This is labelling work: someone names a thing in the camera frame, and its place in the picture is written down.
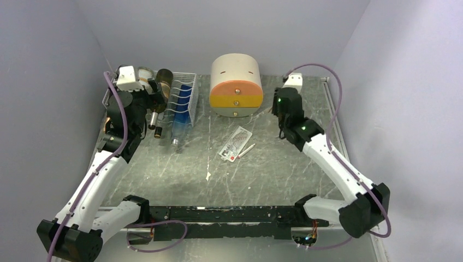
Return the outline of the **blue clear square bottle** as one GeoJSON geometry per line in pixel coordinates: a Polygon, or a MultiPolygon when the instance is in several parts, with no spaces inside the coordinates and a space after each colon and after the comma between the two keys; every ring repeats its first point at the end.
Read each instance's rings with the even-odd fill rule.
{"type": "Polygon", "coordinates": [[[177,95],[177,102],[174,109],[174,121],[172,126],[172,144],[180,147],[184,141],[187,133],[187,127],[190,123],[188,106],[191,99],[192,87],[182,84],[179,94],[177,95]]]}

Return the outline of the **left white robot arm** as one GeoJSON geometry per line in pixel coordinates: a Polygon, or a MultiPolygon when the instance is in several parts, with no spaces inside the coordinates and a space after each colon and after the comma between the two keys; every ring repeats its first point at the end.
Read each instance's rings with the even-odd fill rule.
{"type": "Polygon", "coordinates": [[[93,162],[65,207],[51,221],[42,220],[37,234],[53,257],[95,261],[103,244],[122,228],[152,221],[149,201],[129,195],[118,207],[95,218],[112,181],[128,165],[147,132],[146,114],[153,105],[146,90],[118,91],[109,98],[107,130],[93,162]]]}

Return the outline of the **dark green wine bottle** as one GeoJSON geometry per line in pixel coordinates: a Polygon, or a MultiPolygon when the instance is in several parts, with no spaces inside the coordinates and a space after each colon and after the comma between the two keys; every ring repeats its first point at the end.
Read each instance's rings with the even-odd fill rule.
{"type": "Polygon", "coordinates": [[[148,129],[155,131],[153,136],[156,139],[159,139],[162,135],[162,127],[158,124],[158,118],[167,108],[173,78],[172,71],[160,69],[154,79],[148,81],[152,88],[152,93],[149,95],[152,100],[150,105],[152,113],[148,129]]]}

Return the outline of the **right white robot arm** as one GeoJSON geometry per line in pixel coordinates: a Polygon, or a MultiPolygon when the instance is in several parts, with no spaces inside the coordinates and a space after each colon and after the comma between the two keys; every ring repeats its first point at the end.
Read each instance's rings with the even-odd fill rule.
{"type": "Polygon", "coordinates": [[[390,189],[375,184],[359,172],[329,141],[326,132],[304,115],[302,97],[297,89],[276,88],[272,114],[278,118],[280,139],[286,139],[304,153],[333,181],[343,200],[324,199],[310,195],[300,200],[295,220],[307,226],[314,219],[338,223],[345,232],[360,238],[386,220],[390,189]]]}

